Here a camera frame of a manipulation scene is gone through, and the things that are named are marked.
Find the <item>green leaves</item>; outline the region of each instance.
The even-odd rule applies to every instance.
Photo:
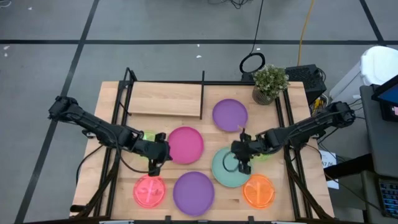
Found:
[[[253,76],[256,88],[269,98],[276,98],[280,91],[287,89],[289,76],[285,68],[277,68],[274,65],[266,65]]]

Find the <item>orange plate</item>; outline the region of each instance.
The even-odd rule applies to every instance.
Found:
[[[165,195],[166,185],[161,177],[141,177],[133,189],[134,200],[144,208],[154,208],[160,204]]]
[[[253,208],[262,209],[272,205],[275,188],[264,175],[253,174],[242,187],[243,197]]]

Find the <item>wooden table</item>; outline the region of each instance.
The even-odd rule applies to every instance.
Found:
[[[118,82],[103,82],[96,105],[95,115],[110,122],[117,93]],[[179,117],[179,116],[156,116],[133,114],[128,117],[127,125],[133,128],[169,134],[180,126],[191,126],[201,132],[205,141],[205,150],[201,158],[190,165],[179,165],[173,162],[166,162],[161,170],[161,177],[164,179],[167,192],[164,201],[154,209],[141,208],[132,197],[134,183],[142,174],[130,171],[124,165],[119,167],[118,182],[114,197],[112,219],[131,220],[164,220],[166,215],[171,215],[172,220],[247,220],[248,216],[254,216],[257,221],[264,220],[294,220],[292,201],[288,183],[288,176],[283,158],[283,151],[280,151],[265,162],[256,161],[253,164],[255,173],[264,174],[274,184],[276,195],[274,203],[267,209],[256,210],[251,208],[243,199],[241,187],[227,188],[217,182],[211,173],[211,160],[216,151],[225,146],[230,146],[233,140],[239,139],[239,133],[226,133],[219,130],[212,120],[212,109],[214,105],[225,98],[239,100],[248,110],[249,120],[246,132],[252,136],[270,128],[279,127],[275,103],[268,106],[261,106],[255,103],[251,97],[252,86],[215,86],[204,87],[203,119]],[[304,87],[300,82],[291,82],[289,86],[290,103],[294,121],[300,121],[310,116]],[[284,111],[284,121],[287,126],[287,115],[283,97],[281,99]],[[309,145],[317,148],[317,142],[310,140]],[[98,147],[96,139],[89,139],[85,154],[89,154]],[[90,157],[82,166],[79,183],[76,187],[73,204],[86,204],[96,189],[101,174],[105,150],[99,151]],[[303,168],[307,180],[307,187],[317,202],[331,216],[331,206],[328,187],[320,160],[319,153],[311,147],[301,150]],[[123,158],[134,168],[147,170],[147,159],[136,154],[123,152]],[[207,175],[215,186],[215,201],[213,206],[204,215],[189,217],[183,214],[174,204],[172,190],[177,179],[186,172],[199,171]],[[297,187],[297,194],[300,205],[300,213],[305,217],[302,203],[302,194]],[[101,214],[104,214],[108,191],[104,193]]]

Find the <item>gray floor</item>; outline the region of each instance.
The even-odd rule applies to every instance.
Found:
[[[384,39],[397,40],[394,9],[398,2],[366,2]],[[0,8],[0,41],[79,40],[92,3],[15,0]],[[230,3],[209,5],[206,0],[100,0],[87,39],[252,39],[260,3],[254,0],[236,10]],[[298,40],[309,5],[310,0],[265,0],[258,39]],[[317,0],[305,40],[377,39],[359,1]],[[302,64],[315,63],[322,68],[330,89],[370,47],[304,45]],[[47,110],[62,89],[76,48],[75,44],[0,44],[0,223],[15,220],[49,128]],[[257,48],[267,63],[281,67],[297,63],[298,45]],[[202,70],[206,70],[207,80],[239,80],[239,62],[250,49],[251,45],[238,44],[85,45],[68,95],[94,112],[101,82],[120,80],[126,67],[133,69],[139,80],[199,80]],[[256,67],[256,62],[249,61],[246,68]],[[26,222],[68,216],[75,169],[85,144],[78,127],[58,124]],[[368,153],[364,121],[337,131],[325,146],[345,157]],[[360,191],[355,178],[344,181]],[[330,192],[336,216],[357,220],[360,214],[345,207],[361,209],[361,202],[344,190]],[[342,203],[345,198],[352,203]]]

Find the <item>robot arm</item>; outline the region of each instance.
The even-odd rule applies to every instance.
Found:
[[[49,113],[49,119],[66,123],[74,122],[87,131],[96,134],[100,144],[147,157],[149,159],[149,175],[151,176],[159,175],[160,170],[157,164],[172,160],[169,155],[170,146],[165,141],[165,133],[156,134],[155,142],[143,140],[143,131],[127,126],[109,124],[83,110],[74,98],[56,97]]]
[[[307,118],[286,128],[272,128],[256,135],[252,141],[251,136],[243,132],[240,141],[233,141],[231,152],[239,161],[238,169],[244,174],[251,173],[248,165],[253,156],[260,154],[273,154],[278,152],[290,141],[294,148],[301,148],[308,142],[310,136],[318,134],[331,126],[343,128],[351,125],[355,120],[355,113],[347,103],[336,102],[327,106],[315,117]]]

